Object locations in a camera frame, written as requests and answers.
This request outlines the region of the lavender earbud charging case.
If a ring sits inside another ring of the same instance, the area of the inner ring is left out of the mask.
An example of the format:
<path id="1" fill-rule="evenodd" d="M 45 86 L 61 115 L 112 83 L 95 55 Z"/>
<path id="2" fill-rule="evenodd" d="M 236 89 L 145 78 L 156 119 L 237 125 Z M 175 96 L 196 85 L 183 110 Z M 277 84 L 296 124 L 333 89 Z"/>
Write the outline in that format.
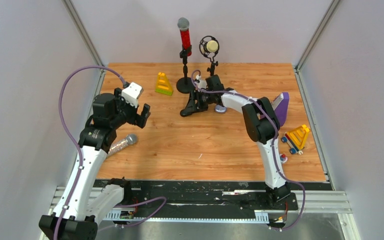
<path id="1" fill-rule="evenodd" d="M 225 114 L 227 112 L 227 107 L 222 106 L 222 105 L 216 105 L 214 107 L 214 111 L 218 114 Z"/>

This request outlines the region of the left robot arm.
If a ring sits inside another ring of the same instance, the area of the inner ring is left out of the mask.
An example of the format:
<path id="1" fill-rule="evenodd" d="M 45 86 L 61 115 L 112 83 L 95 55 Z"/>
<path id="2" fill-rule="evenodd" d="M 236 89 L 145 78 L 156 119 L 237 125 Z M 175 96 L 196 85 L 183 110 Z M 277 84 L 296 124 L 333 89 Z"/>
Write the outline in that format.
<path id="1" fill-rule="evenodd" d="M 79 154 L 64 193 L 52 214 L 42 215 L 38 226 L 50 240 L 93 240 L 98 226 L 112 208 L 133 201 L 130 182 L 113 178 L 94 201 L 89 198 L 101 165 L 106 160 L 117 129 L 124 124 L 144 128 L 150 105 L 138 113 L 138 100 L 116 90 L 94 98 L 92 115 L 75 143 Z"/>

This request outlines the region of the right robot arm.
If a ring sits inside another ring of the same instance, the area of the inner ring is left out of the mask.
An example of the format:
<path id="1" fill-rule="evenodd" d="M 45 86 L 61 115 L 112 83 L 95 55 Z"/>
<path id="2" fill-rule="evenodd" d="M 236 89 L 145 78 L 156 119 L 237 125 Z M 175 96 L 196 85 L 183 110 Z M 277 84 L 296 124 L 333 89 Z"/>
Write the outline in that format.
<path id="1" fill-rule="evenodd" d="M 218 75 L 205 79 L 201 84 L 201 77 L 189 78 L 191 87 L 189 99 L 184 109 L 180 111 L 182 117 L 205 112 L 210 104 L 233 109 L 242 114 L 246 132 L 249 138 L 259 148 L 262 158 L 266 192 L 266 204 L 272 209 L 278 209 L 291 193 L 291 188 L 282 169 L 279 153 L 280 123 L 273 106 L 268 98 L 253 98 L 238 93 L 232 88 L 225 88 Z"/>

